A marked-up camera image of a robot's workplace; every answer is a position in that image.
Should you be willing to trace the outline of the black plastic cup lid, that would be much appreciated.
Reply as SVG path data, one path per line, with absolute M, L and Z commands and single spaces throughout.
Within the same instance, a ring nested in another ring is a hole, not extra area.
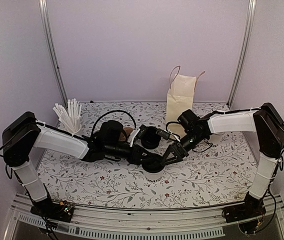
M 150 172 L 150 173 L 156 173 L 156 172 L 162 171 L 164 169 L 164 166 L 161 165 L 160 161 L 161 161 L 161 157 L 158 156 L 154 158 L 154 162 L 152 164 L 150 165 L 143 164 L 142 168 L 143 170 Z

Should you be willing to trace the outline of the white paper coffee cup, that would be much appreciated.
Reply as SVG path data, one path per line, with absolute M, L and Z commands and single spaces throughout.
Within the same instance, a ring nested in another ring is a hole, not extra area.
M 146 180 L 152 183 L 158 182 L 161 179 L 162 175 L 163 175 L 163 171 L 159 171 L 159 172 L 144 171 L 144 176 Z

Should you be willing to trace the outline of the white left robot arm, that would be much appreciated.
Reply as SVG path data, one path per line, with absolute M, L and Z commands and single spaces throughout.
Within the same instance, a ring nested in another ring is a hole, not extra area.
M 163 167 L 152 147 L 137 144 L 140 129 L 115 120 L 94 125 L 89 136 L 49 126 L 25 112 L 2 133 L 0 157 L 37 209 L 52 217 L 60 201 L 150 207 Z

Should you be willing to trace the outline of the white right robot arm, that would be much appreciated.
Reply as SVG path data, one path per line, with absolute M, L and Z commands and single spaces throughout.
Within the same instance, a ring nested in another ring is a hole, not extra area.
M 277 171 L 283 168 L 284 121 L 275 107 L 267 102 L 258 108 L 213 111 L 204 117 L 198 117 L 188 109 L 178 117 L 177 121 L 184 128 L 185 136 L 168 146 L 160 160 L 162 166 L 182 161 L 189 155 L 189 151 L 211 135 L 227 132 L 257 134 L 259 164 L 253 184 L 240 208 L 240 214 L 244 218 L 251 218 L 259 211 L 260 204 Z

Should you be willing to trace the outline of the stack of black lids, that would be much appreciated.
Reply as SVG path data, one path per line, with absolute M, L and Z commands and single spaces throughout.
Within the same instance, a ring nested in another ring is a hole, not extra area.
M 149 126 L 141 139 L 141 144 L 144 148 L 153 150 L 158 147 L 161 137 L 157 134 L 157 128 Z

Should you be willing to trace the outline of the brown cardboard cup carrier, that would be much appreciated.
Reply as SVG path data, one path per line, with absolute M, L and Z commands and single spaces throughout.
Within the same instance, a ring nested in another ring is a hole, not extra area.
M 134 129 L 131 127 L 124 127 L 120 134 L 119 141 L 126 142 L 133 131 Z

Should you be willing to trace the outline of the stack of white paper cups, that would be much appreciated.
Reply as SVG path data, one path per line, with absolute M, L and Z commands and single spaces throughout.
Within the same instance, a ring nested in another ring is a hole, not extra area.
M 204 140 L 204 142 L 208 145 L 208 149 L 215 148 L 215 147 L 217 147 L 219 145 L 219 140 L 218 139 L 210 138 L 210 139 Z

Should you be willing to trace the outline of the floral patterned table mat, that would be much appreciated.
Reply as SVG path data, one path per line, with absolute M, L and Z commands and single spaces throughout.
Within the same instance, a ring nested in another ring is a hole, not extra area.
M 86 163 L 48 150 L 38 175 L 54 200 L 114 208 L 172 209 L 239 202 L 253 182 L 257 163 L 240 132 L 213 135 L 180 163 L 147 181 L 142 167 L 122 160 Z

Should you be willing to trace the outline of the cream paper bag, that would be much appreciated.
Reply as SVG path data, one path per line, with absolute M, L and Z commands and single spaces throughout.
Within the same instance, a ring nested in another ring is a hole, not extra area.
M 179 74 L 181 66 L 174 67 L 169 76 L 169 90 L 166 101 L 166 123 L 177 122 L 178 117 L 193 107 L 197 82 L 205 71 L 198 76 Z

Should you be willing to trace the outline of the cup of white straws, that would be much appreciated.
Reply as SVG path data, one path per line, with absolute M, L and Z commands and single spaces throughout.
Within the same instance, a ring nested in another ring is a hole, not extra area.
M 75 98 L 67 100 L 67 108 L 58 103 L 55 103 L 53 107 L 53 111 L 58 116 L 64 130 L 72 135 L 81 131 L 81 107 L 81 103 Z

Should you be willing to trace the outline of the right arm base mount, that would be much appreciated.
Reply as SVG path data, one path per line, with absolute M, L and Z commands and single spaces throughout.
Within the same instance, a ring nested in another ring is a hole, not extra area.
M 246 235 L 255 234 L 265 220 L 266 209 L 263 200 L 246 197 L 242 204 L 227 206 L 222 210 L 226 223 L 240 222 L 238 227 Z

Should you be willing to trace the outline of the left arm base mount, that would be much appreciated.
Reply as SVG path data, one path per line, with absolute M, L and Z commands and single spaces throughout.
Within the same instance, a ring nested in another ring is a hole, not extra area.
M 65 200 L 58 203 L 46 198 L 39 202 L 32 202 L 30 212 L 46 219 L 70 223 L 74 213 L 74 205 Z

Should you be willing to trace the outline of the right aluminium frame post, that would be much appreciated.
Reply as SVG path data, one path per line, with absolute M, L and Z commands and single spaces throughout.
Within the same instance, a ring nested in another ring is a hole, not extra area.
M 255 17 L 255 10 L 256 10 L 256 0 L 249 0 L 248 1 L 248 10 L 247 10 L 247 17 L 246 17 L 246 23 L 245 23 L 245 29 L 244 29 L 244 36 L 243 36 L 243 41 L 241 45 L 241 50 L 239 54 L 239 59 L 234 75 L 234 80 L 232 83 L 231 91 L 229 94 L 229 98 L 227 101 L 227 105 L 229 108 L 232 107 L 236 93 L 239 87 L 241 75 L 243 72 L 244 64 L 245 64 L 245 59 L 247 56 L 248 48 L 249 48 L 249 42 L 253 30 L 253 25 L 254 25 L 254 17 Z

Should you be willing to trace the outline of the aluminium frame post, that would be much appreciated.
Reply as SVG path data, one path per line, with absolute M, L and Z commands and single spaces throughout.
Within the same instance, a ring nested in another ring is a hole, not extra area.
M 247 10 L 247 17 L 246 17 L 246 23 L 245 23 L 245 29 L 244 29 L 244 36 L 243 36 L 243 41 L 241 45 L 241 50 L 239 54 L 239 59 L 234 75 L 234 80 L 232 83 L 231 91 L 229 94 L 229 98 L 227 101 L 227 105 L 229 108 L 232 107 L 236 93 L 239 87 L 241 75 L 243 72 L 244 64 L 245 64 L 245 59 L 247 56 L 248 48 L 249 48 L 249 42 L 253 30 L 253 25 L 254 25 L 254 17 L 255 17 L 255 10 L 256 10 L 256 0 L 249 0 L 248 1 L 248 10 Z
M 49 21 L 49 14 L 48 14 L 48 8 L 47 8 L 47 1 L 46 0 L 39 0 L 39 10 L 40 10 L 40 15 L 41 15 L 41 20 L 42 20 L 42 25 L 45 33 L 45 38 L 47 42 L 47 47 L 48 47 L 48 52 L 50 56 L 50 60 L 52 63 L 53 67 L 53 72 L 55 75 L 55 79 L 57 82 L 57 87 L 58 91 L 61 96 L 61 100 L 63 102 L 63 105 L 65 106 L 67 104 L 67 93 L 66 89 L 62 80 L 61 72 L 60 72 L 60 67 L 54 47 L 54 42 L 53 42 L 53 35 L 51 31 L 51 26 L 50 26 L 50 21 Z

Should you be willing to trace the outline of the left aluminium frame post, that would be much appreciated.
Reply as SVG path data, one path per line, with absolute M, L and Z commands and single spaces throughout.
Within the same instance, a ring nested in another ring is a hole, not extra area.
M 65 106 L 67 104 L 67 93 L 66 89 L 62 80 L 61 72 L 60 72 L 60 67 L 54 47 L 54 42 L 53 42 L 53 35 L 51 31 L 51 26 L 50 26 L 50 21 L 49 21 L 49 14 L 48 14 L 48 8 L 47 8 L 47 1 L 46 0 L 39 0 L 39 10 L 40 10 L 40 15 L 41 15 L 41 20 L 42 20 L 42 25 L 45 33 L 45 38 L 47 42 L 47 47 L 48 47 L 48 52 L 50 56 L 50 60 L 52 63 L 53 67 L 53 72 L 55 75 L 55 79 L 57 82 L 57 87 L 58 91 L 61 96 L 61 100 L 63 102 L 63 105 Z

